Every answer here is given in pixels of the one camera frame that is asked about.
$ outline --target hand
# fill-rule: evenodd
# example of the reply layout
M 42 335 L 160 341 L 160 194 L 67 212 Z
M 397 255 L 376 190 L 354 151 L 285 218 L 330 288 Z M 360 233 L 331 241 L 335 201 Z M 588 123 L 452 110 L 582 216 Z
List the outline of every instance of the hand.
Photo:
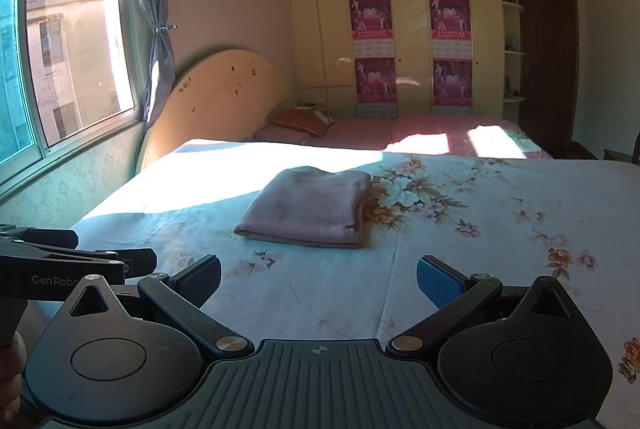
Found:
M 27 351 L 20 333 L 15 332 L 11 347 L 0 349 L 0 421 L 8 422 L 20 409 L 21 372 Z

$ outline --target headboard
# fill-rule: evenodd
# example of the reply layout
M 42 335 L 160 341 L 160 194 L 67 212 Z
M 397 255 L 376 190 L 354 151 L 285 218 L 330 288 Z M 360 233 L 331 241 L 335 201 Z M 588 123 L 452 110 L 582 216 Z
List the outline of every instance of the headboard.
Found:
M 188 140 L 248 140 L 292 102 L 278 71 L 259 55 L 226 50 L 207 57 L 190 68 L 169 95 L 146 134 L 138 169 Z

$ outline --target bed sheet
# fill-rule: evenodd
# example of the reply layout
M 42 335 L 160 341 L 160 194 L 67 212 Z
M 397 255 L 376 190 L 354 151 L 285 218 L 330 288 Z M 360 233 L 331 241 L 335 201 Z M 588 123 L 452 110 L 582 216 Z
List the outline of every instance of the bed sheet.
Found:
M 324 136 L 307 145 L 368 149 L 415 154 L 450 154 L 471 157 L 551 157 L 533 142 L 511 138 L 524 136 L 508 120 L 487 116 L 440 116 L 412 114 L 396 120 L 339 118 Z
M 372 175 L 362 249 L 296 247 L 233 234 L 279 171 L 304 165 Z M 508 285 L 556 275 L 614 367 L 598 419 L 629 429 L 640 427 L 639 184 L 640 168 L 599 160 L 190 141 L 74 229 L 81 249 L 152 247 L 158 271 L 168 273 L 217 254 L 222 283 L 202 309 L 256 344 L 370 337 L 384 344 L 436 311 L 415 281 L 424 254 Z

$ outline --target poster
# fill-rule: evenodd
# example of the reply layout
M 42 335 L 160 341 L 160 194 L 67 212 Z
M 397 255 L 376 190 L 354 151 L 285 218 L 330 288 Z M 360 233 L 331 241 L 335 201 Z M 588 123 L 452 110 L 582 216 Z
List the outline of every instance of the poster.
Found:
M 396 63 L 393 57 L 355 59 L 358 102 L 396 102 Z
M 471 60 L 433 59 L 434 107 L 471 107 Z
M 469 0 L 429 0 L 431 38 L 471 41 Z
M 473 43 L 469 0 L 429 0 L 433 112 L 471 114 Z
M 349 7 L 355 57 L 394 57 L 391 0 L 349 0 Z

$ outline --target blue gripper pad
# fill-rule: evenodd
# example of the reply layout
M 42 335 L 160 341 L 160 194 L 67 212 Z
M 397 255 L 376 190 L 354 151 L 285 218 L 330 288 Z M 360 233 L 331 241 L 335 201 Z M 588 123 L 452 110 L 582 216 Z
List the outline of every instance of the blue gripper pad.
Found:
M 465 284 L 460 279 L 425 258 L 418 261 L 415 278 L 420 291 L 438 307 L 438 310 L 465 292 Z

